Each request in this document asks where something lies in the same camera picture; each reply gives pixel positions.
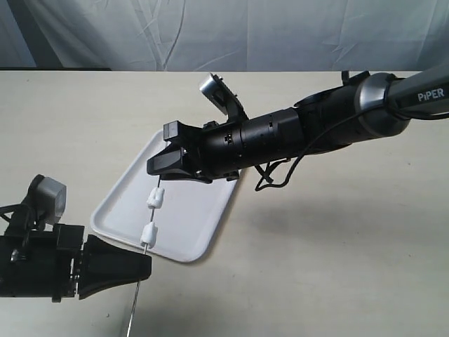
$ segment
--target tabletop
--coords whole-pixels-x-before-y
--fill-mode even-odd
[[[250,118],[340,85],[336,72],[221,75]],[[67,185],[63,222],[88,226],[164,123],[225,120],[198,90],[205,76],[0,72],[0,204],[41,173]],[[306,157],[283,189],[255,192],[246,170],[206,257],[154,258],[131,335],[447,336],[448,127],[413,121]],[[2,298],[1,335],[123,336],[134,288]]]

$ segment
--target white backdrop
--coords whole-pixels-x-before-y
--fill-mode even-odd
[[[423,70],[449,60],[449,0],[26,4],[65,67]]]

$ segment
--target white table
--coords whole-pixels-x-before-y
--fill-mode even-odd
[[[340,84],[338,73],[223,75],[250,117]],[[63,222],[88,225],[164,123],[224,120],[198,90],[204,76],[0,72],[0,204],[42,173],[68,186]],[[133,336],[447,336],[448,134],[446,121],[414,121],[307,157],[282,190],[254,192],[247,170],[208,258],[154,259]],[[134,288],[2,298],[1,335],[120,336]]]

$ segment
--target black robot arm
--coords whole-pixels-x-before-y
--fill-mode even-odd
[[[305,155],[396,136],[411,119],[448,116],[441,114],[449,110],[448,65],[407,79],[384,72],[354,77],[343,72],[342,82],[287,109],[249,119],[236,95],[211,74],[200,90],[228,120],[211,121],[202,128],[179,121],[164,125],[164,140],[170,145],[148,159],[147,172],[162,180],[211,183],[238,179],[239,170],[254,166],[262,176],[256,190],[283,187]],[[286,179],[274,184],[270,173],[293,158]]]

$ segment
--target plastic tray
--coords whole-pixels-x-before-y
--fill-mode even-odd
[[[163,132],[156,133],[115,184],[91,217],[93,231],[103,237],[142,249],[140,235],[149,222],[147,198],[158,178],[147,174],[147,159],[161,151]],[[232,195],[236,181],[161,181],[165,197],[155,210],[159,231],[149,253],[188,263],[200,258]]]

